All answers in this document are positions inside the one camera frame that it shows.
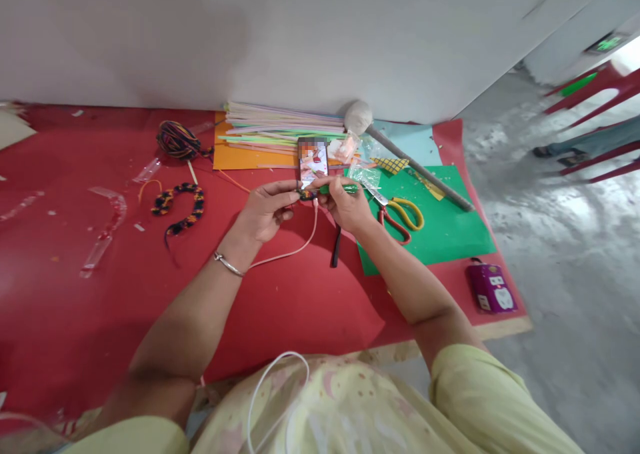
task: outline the gray stick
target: gray stick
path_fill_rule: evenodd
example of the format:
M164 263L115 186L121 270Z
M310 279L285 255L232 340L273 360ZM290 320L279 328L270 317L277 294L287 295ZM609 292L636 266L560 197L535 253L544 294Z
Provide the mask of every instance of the gray stick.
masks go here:
M454 204L457 204L461 209L465 210L466 212L475 211L475 207L473 206L473 204L471 204L468 200L466 200L464 197L462 197L460 194L458 194L448 185L444 184L444 182L442 182L440 179L438 179L436 176L434 176L432 173L430 173L428 170L426 170L424 167L418 164L418 162L410 158L410 156L402 152L402 150L400 150L398 146L392 143L384 134L382 134L382 132L378 131L373 126L373 124L371 124L367 128L367 132L370 134L372 138L374 138L376 141L378 141L380 144L382 144L384 147L386 147L388 150L390 150L392 153L398 156L398 158L408 159L409 165L412 168L414 168L418 172L418 174L420 174L426 180L431 182L434 186L440 188L440 190L442 190L442 192L444 192L447 195L447 197L454 202Z

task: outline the small purple case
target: small purple case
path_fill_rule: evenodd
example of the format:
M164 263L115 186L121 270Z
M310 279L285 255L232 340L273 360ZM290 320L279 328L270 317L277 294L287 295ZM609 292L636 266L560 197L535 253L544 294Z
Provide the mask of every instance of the small purple case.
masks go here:
M518 310L509 286L502 276L502 269L495 264L484 264L472 257L474 264L468 266L467 276L471 288L483 311L495 314Z

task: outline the red plastic chair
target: red plastic chair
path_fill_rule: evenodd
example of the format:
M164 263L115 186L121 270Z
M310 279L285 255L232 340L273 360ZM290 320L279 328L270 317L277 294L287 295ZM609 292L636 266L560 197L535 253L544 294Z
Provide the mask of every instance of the red plastic chair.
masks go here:
M579 171L580 169L584 169L585 167L589 167L594 164L598 164L602 161L613 159L614 157L618 157L619 155L626 154L628 152L632 152L637 149L640 149L640 141L626 144L622 147L618 147L617 149L609 151L608 153L604 153L602 155L599 155L598 157L594 157L590 161L584 161L578 165L563 169L562 171L560 171L560 175L567 175L567 174L574 173L576 171ZM591 184L594 184L596 182L604 181L605 179L610 179L612 177L616 177L622 174L637 171L638 169L640 169L640 158L634 160L631 164L619 167L618 169L614 169L611 172L594 177L593 179L590 179L589 182Z
M580 79L583 79L587 76L590 76L593 73L597 73L597 76L595 76L595 78L589 84L584 86L582 89L578 89L570 96L565 97L562 101L546 109L545 114L552 114L556 111L559 111L560 109L571 109L581 102L586 101L588 98L598 94L598 92L604 91L605 89L616 89L618 91L618 93L612 100L606 102L605 104L602 104L602 106L598 107L596 110L578 119L567 128L569 129L571 127L582 124L585 121L588 121L598 114L602 114L613 106L632 98L636 94L640 94L640 69L632 72L627 76L623 76L622 74L620 74L620 72L618 72L618 70L616 70L616 68L614 68L611 61L607 61L604 64L600 64L599 66L594 67L592 70L585 72L572 81L569 81L568 83L552 90L546 95L549 96L551 94L555 94L556 92L564 89L566 86L571 85L574 82L579 81Z

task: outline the hand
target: hand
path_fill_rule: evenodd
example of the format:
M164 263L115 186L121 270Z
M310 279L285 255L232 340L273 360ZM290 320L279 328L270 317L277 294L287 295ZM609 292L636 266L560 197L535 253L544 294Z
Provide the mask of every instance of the hand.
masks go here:
M282 221L293 217L293 211L287 206L300 199L300 195L294 191L298 182L294 179L277 181L251 191L232 230L262 244L272 240Z
M358 235L362 229L366 229L371 222L376 223L369 208L367 198L358 182L348 177L328 176L316 179L309 188L329 185L330 196L320 194L318 203L329 210L335 221L344 230ZM356 184L357 194L349 194L343 188L343 184Z

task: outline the yellow shirt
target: yellow shirt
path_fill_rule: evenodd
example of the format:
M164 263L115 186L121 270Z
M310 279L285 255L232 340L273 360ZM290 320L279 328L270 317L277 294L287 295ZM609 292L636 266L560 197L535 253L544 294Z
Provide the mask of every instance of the yellow shirt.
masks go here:
M340 357L274 366L251 415L261 453L580 453L533 402L522 379L468 345L444 348L433 363L431 403L376 368ZM238 384L209 416L192 452L248 453L247 415L262 371ZM92 434L66 451L189 452L176 424L137 417Z

